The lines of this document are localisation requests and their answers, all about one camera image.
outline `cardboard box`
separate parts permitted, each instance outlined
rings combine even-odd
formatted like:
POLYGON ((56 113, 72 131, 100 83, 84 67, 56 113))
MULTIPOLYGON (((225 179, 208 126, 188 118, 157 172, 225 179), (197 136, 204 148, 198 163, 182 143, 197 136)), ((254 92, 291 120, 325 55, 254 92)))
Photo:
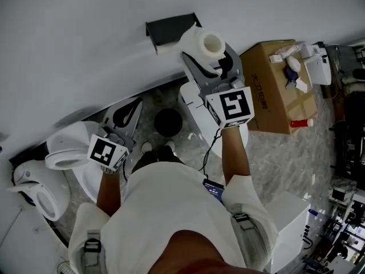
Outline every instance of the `cardboard box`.
POLYGON ((286 63, 271 63, 269 59, 281 47, 294 44, 294 40, 262 42, 240 56, 255 110, 255 117, 248 123, 249 130, 292 134, 298 128, 291 128, 290 121, 316 117, 317 104, 301 56, 294 55, 302 66, 299 77, 308 85, 306 94, 297 88, 287 90, 283 72, 286 63))

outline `white toilet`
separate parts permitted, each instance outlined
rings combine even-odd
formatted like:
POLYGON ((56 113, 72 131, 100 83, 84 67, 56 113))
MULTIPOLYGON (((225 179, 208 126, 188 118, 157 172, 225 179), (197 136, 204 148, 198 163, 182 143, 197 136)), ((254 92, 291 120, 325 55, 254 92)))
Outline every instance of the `white toilet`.
POLYGON ((15 186, 9 192, 23 191, 49 220, 58 220, 70 202, 70 187, 61 171, 46 167, 44 161, 30 160, 14 171, 15 186))
POLYGON ((96 163, 87 160, 92 134, 99 124, 92 121, 76 122, 56 132, 47 140, 49 154, 46 166, 52 170, 72 170, 87 196, 94 202, 98 198, 103 171, 96 163))

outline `strap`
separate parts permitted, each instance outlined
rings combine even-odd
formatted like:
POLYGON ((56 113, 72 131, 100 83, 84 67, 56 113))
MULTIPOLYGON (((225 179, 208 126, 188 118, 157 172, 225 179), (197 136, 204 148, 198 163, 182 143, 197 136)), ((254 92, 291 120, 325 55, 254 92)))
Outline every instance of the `strap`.
POLYGON ((100 241, 100 230, 87 232, 81 260, 83 274, 106 274, 105 251, 100 241))
POLYGON ((271 258, 267 234, 262 225, 243 213, 241 204, 227 208, 238 245, 248 268, 262 271, 271 258))

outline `black cable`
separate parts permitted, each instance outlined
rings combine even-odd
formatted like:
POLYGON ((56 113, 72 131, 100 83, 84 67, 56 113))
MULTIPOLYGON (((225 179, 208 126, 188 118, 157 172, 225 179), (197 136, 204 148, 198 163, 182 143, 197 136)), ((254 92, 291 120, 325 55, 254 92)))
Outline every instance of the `black cable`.
POLYGON ((211 149, 213 148, 213 145, 215 144, 215 142, 217 141, 217 139, 219 139, 220 137, 222 137, 222 134, 218 136, 218 132, 220 131, 220 128, 217 130, 214 138, 213 138, 213 141, 212 141, 212 145, 210 145, 209 149, 207 150, 206 154, 204 155, 204 159, 203 159, 203 167, 199 170, 203 170, 203 175, 206 176, 206 178, 209 180, 209 176, 208 174, 205 173, 205 166, 208 162, 208 157, 209 157, 209 153, 211 151, 211 149))
POLYGON ((127 177, 125 176, 125 161, 123 161, 123 176, 124 176, 125 182, 128 183, 127 177))

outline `phone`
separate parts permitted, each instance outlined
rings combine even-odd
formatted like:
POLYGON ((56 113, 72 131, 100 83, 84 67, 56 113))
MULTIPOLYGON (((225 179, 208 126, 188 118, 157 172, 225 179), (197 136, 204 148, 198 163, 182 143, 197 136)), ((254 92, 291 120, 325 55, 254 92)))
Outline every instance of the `phone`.
POLYGON ((203 181, 204 187, 208 190, 210 194, 212 194, 219 202, 222 202, 222 194, 224 191, 224 186, 213 182, 212 180, 204 179, 203 181))

